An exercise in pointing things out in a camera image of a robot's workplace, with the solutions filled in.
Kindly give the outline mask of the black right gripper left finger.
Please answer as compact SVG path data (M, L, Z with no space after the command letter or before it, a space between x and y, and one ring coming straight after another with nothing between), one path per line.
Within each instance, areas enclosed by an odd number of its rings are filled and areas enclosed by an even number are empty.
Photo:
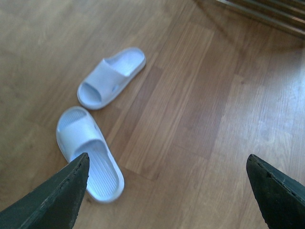
M71 229L86 191L90 159L82 153L0 213L2 229Z

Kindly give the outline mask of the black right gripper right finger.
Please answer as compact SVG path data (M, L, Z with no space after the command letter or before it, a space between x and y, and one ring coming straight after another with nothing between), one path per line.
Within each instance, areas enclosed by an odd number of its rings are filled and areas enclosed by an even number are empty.
M250 154L246 171L254 197L270 229L303 229L305 227L305 187Z

